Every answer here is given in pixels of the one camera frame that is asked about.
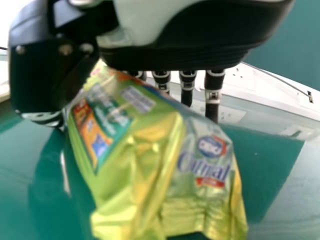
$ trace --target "teal tabletop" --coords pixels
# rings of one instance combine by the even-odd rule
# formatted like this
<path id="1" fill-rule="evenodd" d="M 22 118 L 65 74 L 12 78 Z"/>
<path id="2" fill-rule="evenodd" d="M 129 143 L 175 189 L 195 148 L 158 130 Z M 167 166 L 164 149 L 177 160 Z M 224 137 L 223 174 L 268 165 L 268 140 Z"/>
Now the teal tabletop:
<path id="1" fill-rule="evenodd" d="M 221 126 L 234 143 L 247 239 L 319 240 L 320 122 L 232 97 L 222 102 L 244 113 Z M 94 239 L 93 200 L 66 133 L 19 118 L 5 101 L 0 146 L 0 239 Z"/>

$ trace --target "blue logo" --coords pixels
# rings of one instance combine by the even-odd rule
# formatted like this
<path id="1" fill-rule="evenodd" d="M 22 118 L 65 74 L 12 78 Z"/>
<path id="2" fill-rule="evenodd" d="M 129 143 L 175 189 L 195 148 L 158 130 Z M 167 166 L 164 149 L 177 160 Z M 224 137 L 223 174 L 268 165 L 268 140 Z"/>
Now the blue logo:
<path id="1" fill-rule="evenodd" d="M 107 143 L 102 139 L 102 137 L 97 134 L 94 143 L 91 145 L 95 155 L 99 158 L 101 157 L 108 148 Z"/>
<path id="2" fill-rule="evenodd" d="M 207 158 L 216 158 L 226 153 L 226 144 L 218 137 L 203 136 L 198 141 L 198 150 Z"/>

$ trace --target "black rubber tip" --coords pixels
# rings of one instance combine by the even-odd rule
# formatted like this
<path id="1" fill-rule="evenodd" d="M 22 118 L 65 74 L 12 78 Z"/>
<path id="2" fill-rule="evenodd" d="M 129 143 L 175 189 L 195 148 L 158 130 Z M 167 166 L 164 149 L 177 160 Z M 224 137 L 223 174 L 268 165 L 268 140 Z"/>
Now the black rubber tip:
<path id="1" fill-rule="evenodd" d="M 219 112 L 219 104 L 207 103 L 205 105 L 205 116 L 216 124 L 218 124 L 218 112 Z"/>
<path id="2" fill-rule="evenodd" d="M 192 104 L 193 91 L 181 90 L 181 103 L 190 107 Z"/>

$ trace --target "green wall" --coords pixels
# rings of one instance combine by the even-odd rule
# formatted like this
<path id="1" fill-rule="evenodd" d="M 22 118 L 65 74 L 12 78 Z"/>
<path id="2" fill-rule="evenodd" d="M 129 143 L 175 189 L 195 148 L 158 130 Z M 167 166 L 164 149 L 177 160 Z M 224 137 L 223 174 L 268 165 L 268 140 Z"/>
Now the green wall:
<path id="1" fill-rule="evenodd" d="M 320 0 L 296 0 L 276 35 L 245 62 L 320 90 Z"/>

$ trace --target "crinkled foil wrapper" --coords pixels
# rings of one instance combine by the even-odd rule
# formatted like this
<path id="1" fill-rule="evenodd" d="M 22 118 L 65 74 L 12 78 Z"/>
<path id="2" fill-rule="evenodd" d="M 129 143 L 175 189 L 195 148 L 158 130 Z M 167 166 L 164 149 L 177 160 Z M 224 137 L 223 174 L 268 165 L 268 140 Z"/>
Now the crinkled foil wrapper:
<path id="1" fill-rule="evenodd" d="M 204 116 L 99 62 L 69 110 L 68 132 L 96 204 L 95 237 L 246 239 L 233 144 Z"/>

